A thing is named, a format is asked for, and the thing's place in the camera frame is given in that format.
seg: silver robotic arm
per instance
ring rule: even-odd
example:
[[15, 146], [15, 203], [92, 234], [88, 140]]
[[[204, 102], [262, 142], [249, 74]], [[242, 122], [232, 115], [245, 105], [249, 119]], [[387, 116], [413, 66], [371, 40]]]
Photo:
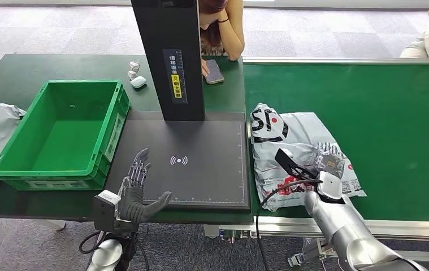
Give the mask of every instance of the silver robotic arm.
[[[305, 195], [305, 208], [326, 238], [325, 246], [332, 246], [344, 271], [427, 271], [416, 262], [405, 259], [379, 242], [364, 224], [362, 216], [350, 199], [342, 194], [341, 155], [329, 144], [318, 147], [315, 164], [318, 179], [314, 191]], [[298, 166], [286, 150], [279, 149], [276, 161], [288, 172], [302, 179], [298, 172], [307, 169]], [[304, 256], [298, 263], [308, 260]]]

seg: gray carpet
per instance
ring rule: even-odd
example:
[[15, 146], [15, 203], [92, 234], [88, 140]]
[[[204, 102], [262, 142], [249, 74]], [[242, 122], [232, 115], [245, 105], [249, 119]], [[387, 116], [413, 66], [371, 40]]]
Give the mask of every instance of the gray carpet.
[[[425, 11], [246, 8], [243, 56], [390, 58], [429, 26]], [[0, 6], [0, 58], [27, 54], [143, 54], [131, 7]]]
[[[0, 271], [2, 270], [84, 270], [89, 256], [77, 248], [81, 240], [94, 232], [92, 223], [68, 222], [63, 231], [48, 229], [30, 220], [0, 219]], [[202, 225], [149, 224], [140, 229], [140, 239], [149, 259], [150, 270], [251, 270], [263, 271], [255, 239], [229, 244], [219, 238], [204, 237]], [[86, 243], [92, 246], [94, 240]], [[300, 238], [263, 238], [271, 270], [292, 270], [287, 257], [301, 249]], [[429, 243], [390, 241], [397, 250], [429, 249]], [[145, 270], [138, 253], [131, 271]], [[320, 262], [310, 263], [303, 271], [322, 270]], [[326, 260], [327, 271], [338, 271], [335, 259]]]
[[[398, 56], [429, 25], [426, 12], [246, 9], [244, 56]], [[130, 7], [0, 7], [0, 58], [7, 53], [143, 54]], [[29, 220], [0, 219], [0, 270], [83, 270], [78, 253], [91, 223], [69, 222], [55, 232]], [[264, 238], [271, 270], [290, 270], [299, 238]], [[398, 250], [429, 250], [429, 243], [389, 242]], [[255, 240], [228, 244], [203, 236], [201, 225], [151, 224], [144, 240], [151, 270], [263, 270]], [[335, 260], [327, 271], [339, 270]], [[131, 270], [144, 270], [137, 255]], [[302, 270], [322, 270], [320, 262]]]

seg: black wire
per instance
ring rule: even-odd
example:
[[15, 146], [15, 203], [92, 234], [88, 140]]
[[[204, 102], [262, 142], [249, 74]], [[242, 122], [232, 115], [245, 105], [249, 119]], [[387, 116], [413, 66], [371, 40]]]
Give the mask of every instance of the black wire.
[[101, 239], [99, 240], [98, 243], [96, 243], [93, 248], [89, 249], [89, 250], [83, 250], [83, 245], [84, 243], [86, 243], [86, 241], [90, 240], [90, 238], [92, 238], [93, 236], [96, 236], [98, 234], [100, 234], [101, 231], [97, 231], [94, 233], [91, 233], [90, 235], [88, 235], [86, 238], [84, 238], [81, 243], [80, 246], [78, 247], [79, 252], [81, 252], [82, 254], [90, 254], [91, 252], [95, 251], [98, 249], [99, 245], [105, 240], [106, 237], [106, 232], [103, 231], [103, 235], [101, 236]]
[[266, 204], [266, 202], [275, 194], [277, 194], [279, 191], [284, 190], [286, 188], [289, 188], [291, 186], [294, 185], [300, 185], [302, 183], [322, 183], [321, 180], [303, 180], [303, 181], [297, 181], [297, 182], [291, 182], [288, 183], [287, 185], [283, 185], [280, 188], [274, 190], [271, 194], [269, 194], [262, 202], [261, 205], [259, 205], [258, 211], [256, 213], [256, 237], [257, 237], [257, 241], [258, 241], [258, 245], [259, 245], [259, 250], [261, 250], [261, 256], [262, 256], [262, 261], [264, 263], [264, 268], [266, 269], [266, 271], [269, 271], [269, 267], [267, 266], [267, 261], [266, 261], [266, 256], [264, 255], [264, 248], [262, 247], [262, 242], [261, 242], [261, 238], [259, 237], [259, 214], [261, 212], [261, 208], [264, 206], [264, 204]]
[[148, 257], [146, 256], [146, 252], [144, 251], [144, 248], [142, 247], [141, 242], [137, 242], [137, 244], [141, 250], [142, 256], [144, 257], [144, 263], [146, 265], [146, 271], [149, 271], [149, 262], [148, 262]]
[[144, 237], [141, 239], [141, 241], [144, 241], [144, 239], [146, 239], [146, 237], [148, 237], [149, 234], [149, 224], [147, 224], [146, 226], [146, 234], [144, 235]]

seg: green bin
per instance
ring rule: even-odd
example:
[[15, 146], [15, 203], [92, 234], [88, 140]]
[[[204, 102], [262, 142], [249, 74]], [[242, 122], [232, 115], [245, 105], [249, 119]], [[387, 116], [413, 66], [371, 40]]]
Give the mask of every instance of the green bin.
[[18, 190], [101, 190], [129, 110], [119, 80], [48, 81], [0, 154]]

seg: robotic arm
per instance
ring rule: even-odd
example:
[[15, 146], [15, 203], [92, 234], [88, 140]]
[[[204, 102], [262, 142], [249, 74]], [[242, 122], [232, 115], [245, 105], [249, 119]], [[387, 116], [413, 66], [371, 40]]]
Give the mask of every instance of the robotic arm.
[[[342, 194], [342, 154], [328, 143], [318, 146], [315, 160], [318, 179], [314, 191], [305, 195], [304, 206], [326, 238], [325, 246], [332, 246], [344, 271], [427, 271], [416, 262], [404, 259], [380, 243], [364, 224], [362, 216], [350, 199]], [[306, 179], [316, 175], [297, 165], [289, 151], [279, 149], [276, 161], [291, 176]], [[297, 263], [308, 259], [297, 255]]]
[[146, 162], [148, 152], [145, 148], [135, 156], [117, 195], [104, 190], [93, 198], [94, 227], [101, 232], [99, 246], [91, 250], [94, 253], [88, 271], [128, 270], [136, 247], [140, 246], [137, 242], [140, 223], [147, 222], [168, 205], [171, 192], [164, 192], [158, 201], [143, 205], [144, 181], [150, 168]]

